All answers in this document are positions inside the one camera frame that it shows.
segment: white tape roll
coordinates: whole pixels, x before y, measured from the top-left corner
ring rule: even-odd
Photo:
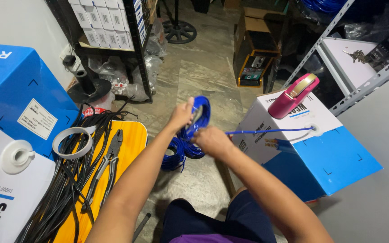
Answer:
[[[79,157],[84,156],[93,146],[93,138],[91,137],[91,134],[94,133],[95,131],[95,126],[88,127],[88,128],[68,128],[66,130],[63,130],[62,132],[58,133],[58,135],[55,137],[53,143],[52,143],[52,149],[54,152],[61,158],[63,159],[68,159],[68,160],[73,160],[77,159]],[[84,133],[88,134],[88,142],[86,145],[79,150],[78,152],[71,153],[71,154],[62,154],[59,153],[58,151],[58,146],[62,142],[64,138],[66,138],[69,135],[75,134],[75,133]]]

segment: blue cable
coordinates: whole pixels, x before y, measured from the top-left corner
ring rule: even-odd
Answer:
[[[211,107],[210,102],[207,97],[198,96],[194,98],[195,102],[193,104],[192,113],[196,112],[202,106],[202,114],[196,122],[193,122],[189,127],[183,127],[180,132],[177,134],[177,137],[174,137],[170,142],[168,149],[172,149],[175,152],[174,155],[165,155],[163,158],[161,169],[165,171],[175,170],[182,166],[181,172],[184,170],[185,159],[186,157],[191,159],[200,159],[205,156],[205,153],[202,150],[192,144],[190,139],[193,137],[193,134],[197,132],[199,128],[204,128],[210,122]],[[258,131],[227,131],[226,134],[242,134],[242,133],[264,133],[264,132],[276,132],[276,131],[303,131],[311,130],[314,127],[310,128],[299,128],[299,129],[273,129],[273,130],[258,130]]]
[[[165,171],[176,170],[182,166],[181,172],[184,170],[185,155],[184,155],[184,142],[179,138],[174,137],[170,142],[168,149],[175,151],[174,155],[165,155],[162,161],[161,169]]]
[[[298,129],[271,129],[271,130],[236,130],[236,131],[226,131],[226,134],[241,134],[241,133],[264,133],[264,132],[276,132],[276,131],[304,131],[311,130],[315,127],[309,128],[298,128]]]
[[[337,13],[342,9],[346,0],[302,0],[307,8],[324,13]]]

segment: yellow table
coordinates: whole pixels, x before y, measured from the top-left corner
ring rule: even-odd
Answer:
[[[118,129],[123,130],[123,141],[121,145],[121,150],[118,154],[119,161],[117,164],[116,179],[115,179],[116,181],[125,171],[125,169],[130,165],[130,163],[132,163],[134,158],[136,158],[138,154],[145,148],[147,143],[147,129],[142,123],[136,121],[112,121],[112,130],[109,135],[109,141],[107,143],[105,153],[107,152],[107,148],[110,145],[111,139],[113,138],[113,136],[115,135]],[[103,137],[101,138],[101,140],[98,143],[98,146],[94,150],[94,156],[93,156],[94,159],[97,157],[99,151],[101,150],[102,143],[103,143]],[[93,197],[94,200],[93,203],[91,204],[94,219],[97,218],[97,215],[99,213],[100,202],[103,198],[103,195],[105,194],[106,185],[108,184],[108,175],[109,175],[109,166],[107,166],[106,170],[104,171],[103,175],[99,180],[99,183],[97,184],[97,188],[95,190],[95,194]],[[85,196],[88,192],[89,184],[91,183],[92,179],[93,177],[91,176],[88,182],[86,183],[84,189],[82,190],[82,193]],[[76,212],[79,217],[79,238],[78,238],[79,243],[85,241],[92,227],[88,214],[80,213],[80,209],[82,208],[83,202],[84,200],[81,197],[79,197],[79,200],[76,203]],[[74,232],[75,232],[74,217],[73,217],[73,213],[70,213],[67,220],[58,230],[58,234],[54,242],[55,243],[73,242]]]

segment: white plastic parts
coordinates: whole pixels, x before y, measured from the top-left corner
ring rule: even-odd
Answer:
[[[68,128],[66,130],[63,130],[62,132],[58,133],[58,135],[55,137],[53,143],[52,143],[52,149],[54,152],[61,158],[67,159],[67,160],[73,160],[80,158],[84,156],[93,146],[93,138],[91,137],[91,134],[93,134],[95,131],[95,126],[88,127],[88,128]],[[71,153],[71,154],[62,154],[59,153],[58,147],[59,144],[62,142],[64,138],[66,138],[69,135],[75,134],[75,133],[83,133],[83,134],[88,134],[88,142],[86,145],[79,150],[78,152]]]
[[[15,140],[9,143],[0,156],[1,169],[9,174],[19,174],[25,170],[35,157],[35,151],[28,141]]]

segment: power adapter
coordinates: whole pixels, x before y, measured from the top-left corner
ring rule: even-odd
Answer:
[[[73,66],[74,62],[76,62],[76,57],[74,55],[65,55],[64,60],[62,60],[62,64],[66,67]]]

